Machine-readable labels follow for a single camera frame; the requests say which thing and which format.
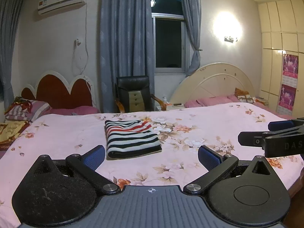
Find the striped towel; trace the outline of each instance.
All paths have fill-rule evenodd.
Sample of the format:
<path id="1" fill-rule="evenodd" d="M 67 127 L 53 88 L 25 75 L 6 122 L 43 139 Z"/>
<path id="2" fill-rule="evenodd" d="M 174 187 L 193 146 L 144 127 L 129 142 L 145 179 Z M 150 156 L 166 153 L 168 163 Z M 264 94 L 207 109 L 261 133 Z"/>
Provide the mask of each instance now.
<path id="1" fill-rule="evenodd" d="M 113 159 L 134 158 L 161 152 L 161 143 L 148 122 L 107 120 L 107 155 Z"/>

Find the white headboard frame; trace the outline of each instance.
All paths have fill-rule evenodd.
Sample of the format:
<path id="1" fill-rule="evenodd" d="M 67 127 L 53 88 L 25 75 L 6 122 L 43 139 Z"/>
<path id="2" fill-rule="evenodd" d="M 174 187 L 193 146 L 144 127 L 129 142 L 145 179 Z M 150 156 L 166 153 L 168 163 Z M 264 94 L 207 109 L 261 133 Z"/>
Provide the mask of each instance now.
<path id="1" fill-rule="evenodd" d="M 30 85 L 30 84 L 26 84 L 25 87 L 27 87 L 28 89 L 31 90 L 31 92 L 33 93 L 34 97 L 36 98 L 36 94 L 37 94 L 37 89 L 38 89 L 38 85 L 40 83 L 40 81 L 46 76 L 46 75 L 54 75 L 56 76 L 59 80 L 61 80 L 61 82 L 65 85 L 67 91 L 69 92 L 69 94 L 71 94 L 72 92 L 72 88 L 74 86 L 74 83 L 78 80 L 78 79 L 84 79 L 88 84 L 88 90 L 91 93 L 91 97 L 92 97 L 92 106 L 96 107 L 96 99 L 95 99 L 95 88 L 94 88 L 94 84 L 93 81 L 85 75 L 77 75 L 74 77 L 74 79 L 71 81 L 71 83 L 69 83 L 60 73 L 56 72 L 56 71 L 52 71 L 52 70 L 48 70 L 45 71 L 38 79 L 35 88 Z"/>
<path id="2" fill-rule="evenodd" d="M 203 97 L 228 96 L 235 88 L 254 96 L 254 88 L 247 75 L 230 63 L 211 63 L 185 78 L 175 90 L 170 103 L 182 103 Z"/>

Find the metal screw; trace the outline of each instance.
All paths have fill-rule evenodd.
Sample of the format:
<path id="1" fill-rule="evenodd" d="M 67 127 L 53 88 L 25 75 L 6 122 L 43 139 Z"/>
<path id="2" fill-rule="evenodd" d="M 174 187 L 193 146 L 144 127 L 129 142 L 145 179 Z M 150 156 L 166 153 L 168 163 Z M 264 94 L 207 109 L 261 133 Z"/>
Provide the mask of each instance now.
<path id="1" fill-rule="evenodd" d="M 118 186 L 116 184 L 110 183 L 103 186 L 103 189 L 108 192 L 113 192 L 117 190 Z"/>
<path id="2" fill-rule="evenodd" d="M 187 190 L 192 191 L 192 192 L 199 191 L 201 188 L 202 188 L 201 186 L 199 186 L 198 184 L 194 184 L 194 183 L 188 184 L 186 187 Z"/>

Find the window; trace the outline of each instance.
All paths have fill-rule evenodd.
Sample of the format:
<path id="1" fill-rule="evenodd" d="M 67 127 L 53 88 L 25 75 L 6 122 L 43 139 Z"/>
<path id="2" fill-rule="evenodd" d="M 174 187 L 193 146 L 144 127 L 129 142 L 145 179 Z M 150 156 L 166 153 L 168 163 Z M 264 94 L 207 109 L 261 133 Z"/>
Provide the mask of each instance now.
<path id="1" fill-rule="evenodd" d="M 181 0 L 151 0 L 156 73 L 185 72 L 189 39 Z"/>

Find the blue curtain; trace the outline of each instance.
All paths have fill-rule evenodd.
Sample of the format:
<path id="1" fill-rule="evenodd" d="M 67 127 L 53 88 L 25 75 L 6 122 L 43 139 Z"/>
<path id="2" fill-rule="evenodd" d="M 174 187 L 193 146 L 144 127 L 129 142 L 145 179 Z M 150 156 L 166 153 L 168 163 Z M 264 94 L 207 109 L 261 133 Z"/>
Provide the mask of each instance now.
<path id="1" fill-rule="evenodd" d="M 192 75 L 201 64 L 200 55 L 200 37 L 201 37 L 201 21 L 202 21 L 202 8 L 201 0 L 181 0 L 183 8 L 184 19 L 190 38 L 190 43 L 194 49 L 191 60 L 191 65 L 186 71 L 186 76 Z"/>
<path id="2" fill-rule="evenodd" d="M 0 0 L 0 80 L 5 109 L 14 101 L 12 60 L 22 3 L 23 0 Z"/>
<path id="3" fill-rule="evenodd" d="M 101 0 L 100 64 L 104 113 L 117 110 L 117 77 L 148 75 L 154 93 L 151 0 Z"/>

